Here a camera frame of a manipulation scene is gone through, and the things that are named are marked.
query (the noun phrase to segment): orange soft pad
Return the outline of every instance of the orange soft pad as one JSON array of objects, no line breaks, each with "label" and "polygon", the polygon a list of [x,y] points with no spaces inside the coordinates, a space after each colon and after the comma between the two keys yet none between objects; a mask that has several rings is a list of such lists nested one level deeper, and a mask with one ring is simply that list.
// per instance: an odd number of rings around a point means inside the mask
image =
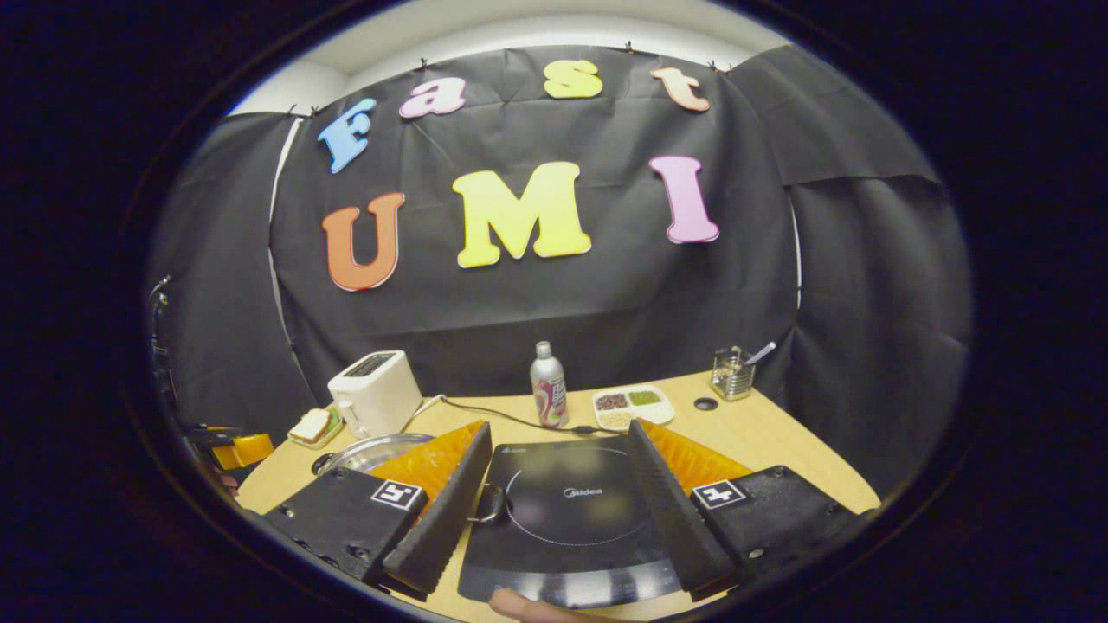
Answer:
[{"label": "orange soft pad", "polygon": [[753,470],[747,466],[728,459],[724,455],[693,441],[684,435],[678,435],[656,423],[639,419],[646,436],[654,442],[658,453],[666,460],[669,471],[674,472],[677,482],[686,496],[693,494],[693,489],[720,480],[740,478]]},{"label": "orange soft pad", "polygon": [[369,474],[422,487],[427,491],[427,505],[423,507],[423,512],[427,512],[458,469],[458,463],[462,461],[482,423],[483,420],[476,420],[437,437],[373,468]]}]

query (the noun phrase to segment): midea logo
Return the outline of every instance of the midea logo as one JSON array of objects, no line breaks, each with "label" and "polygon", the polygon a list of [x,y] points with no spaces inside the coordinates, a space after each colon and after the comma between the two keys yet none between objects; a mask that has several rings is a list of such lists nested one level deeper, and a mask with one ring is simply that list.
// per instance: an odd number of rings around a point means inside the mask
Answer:
[{"label": "midea logo", "polygon": [[566,498],[576,498],[577,496],[599,496],[604,492],[604,489],[566,489],[562,491],[562,494]]}]

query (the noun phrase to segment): black cable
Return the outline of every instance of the black cable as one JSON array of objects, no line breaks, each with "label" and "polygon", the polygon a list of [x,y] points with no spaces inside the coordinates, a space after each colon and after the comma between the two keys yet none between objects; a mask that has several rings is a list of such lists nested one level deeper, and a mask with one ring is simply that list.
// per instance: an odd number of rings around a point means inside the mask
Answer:
[{"label": "black cable", "polygon": [[448,400],[445,397],[441,398],[441,400],[443,402],[445,402],[447,405],[450,405],[451,407],[458,407],[459,409],[469,409],[471,411],[482,411],[482,412],[485,412],[485,413],[492,413],[494,416],[501,416],[501,417],[507,418],[510,420],[515,420],[515,421],[517,421],[520,423],[523,423],[523,425],[527,425],[527,426],[531,426],[531,427],[534,427],[534,428],[541,428],[543,430],[553,430],[555,432],[568,432],[568,433],[573,433],[573,435],[593,435],[594,432],[599,432],[602,430],[602,429],[593,427],[593,426],[575,426],[573,428],[550,428],[550,427],[545,427],[545,426],[537,425],[537,423],[534,423],[534,422],[529,422],[527,420],[520,419],[520,418],[517,418],[515,416],[510,416],[510,415],[507,415],[507,413],[505,413],[503,411],[497,411],[495,409],[489,409],[486,407],[478,407],[478,406],[474,406],[474,405],[459,405],[458,402],[452,402],[452,401]]}]

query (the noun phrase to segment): foam letter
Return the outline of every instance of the foam letter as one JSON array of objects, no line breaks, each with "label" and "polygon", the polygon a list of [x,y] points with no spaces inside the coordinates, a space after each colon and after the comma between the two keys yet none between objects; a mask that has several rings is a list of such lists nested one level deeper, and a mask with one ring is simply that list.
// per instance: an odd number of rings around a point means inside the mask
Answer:
[{"label": "foam letter", "polygon": [[419,119],[427,113],[447,114],[462,108],[462,90],[465,81],[461,78],[440,78],[424,82],[412,89],[412,95],[418,95],[400,106],[400,116]]},{"label": "foam letter", "polygon": [[666,93],[669,93],[673,101],[690,111],[704,112],[711,105],[708,100],[693,94],[693,86],[699,86],[700,82],[685,75],[679,69],[671,67],[656,69],[650,72],[650,75],[661,80],[666,86]]},{"label": "foam letter", "polygon": [[535,254],[541,257],[578,255],[593,248],[593,239],[581,231],[573,181],[581,168],[572,162],[538,165],[523,196],[515,198],[493,171],[479,171],[454,180],[453,190],[462,195],[465,210],[465,248],[458,254],[462,268],[489,266],[500,261],[489,227],[515,259],[527,251],[531,232],[538,222]]},{"label": "foam letter", "polygon": [[325,141],[327,149],[331,151],[331,173],[342,171],[343,166],[366,151],[369,141],[357,139],[355,135],[369,132],[369,115],[366,113],[373,110],[377,100],[366,98],[319,133],[317,140]]},{"label": "foam letter", "polygon": [[557,99],[592,98],[604,90],[597,71],[588,61],[554,61],[543,70],[547,78],[543,89]]},{"label": "foam letter", "polygon": [[353,259],[357,207],[343,207],[324,218],[324,232],[327,232],[327,269],[335,285],[356,292],[376,288],[392,276],[400,255],[397,211],[403,203],[403,193],[389,193],[369,202],[368,210],[377,217],[377,257],[370,264],[358,264]]},{"label": "foam letter", "polygon": [[700,196],[700,185],[696,172],[700,162],[686,156],[658,156],[650,159],[650,168],[661,175],[669,195],[669,212],[673,224],[666,229],[669,242],[708,243],[719,237],[719,227],[708,219]]}]

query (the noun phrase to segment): power cord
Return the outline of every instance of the power cord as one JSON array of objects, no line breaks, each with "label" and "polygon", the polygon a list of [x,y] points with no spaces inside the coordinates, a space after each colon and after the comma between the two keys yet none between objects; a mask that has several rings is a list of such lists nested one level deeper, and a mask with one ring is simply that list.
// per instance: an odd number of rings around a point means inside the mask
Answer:
[{"label": "power cord", "polygon": [[567,433],[572,433],[572,435],[593,435],[594,432],[601,432],[601,430],[603,430],[603,429],[596,428],[594,426],[575,426],[573,428],[548,428],[548,427],[545,427],[545,426],[542,426],[542,425],[537,425],[537,423],[534,423],[534,422],[529,422],[527,420],[520,419],[520,418],[516,418],[514,416],[510,416],[510,415],[507,415],[507,413],[505,413],[503,411],[497,411],[495,409],[489,409],[489,408],[485,408],[485,407],[478,407],[475,405],[460,405],[460,404],[454,402],[452,400],[448,400],[447,397],[443,396],[443,395],[441,395],[441,394],[439,396],[435,396],[431,400],[429,400],[428,404],[424,405],[420,409],[420,411],[422,411],[427,407],[430,407],[434,402],[435,399],[442,400],[443,402],[445,402],[447,405],[450,405],[451,407],[458,407],[459,409],[465,409],[465,410],[469,410],[469,411],[480,411],[480,412],[483,412],[483,413],[492,413],[494,416],[500,416],[502,418],[507,418],[510,420],[515,420],[515,421],[517,421],[517,422],[520,422],[522,425],[526,425],[526,426],[534,427],[534,428],[541,428],[543,430],[553,430],[555,432],[567,432]]}]

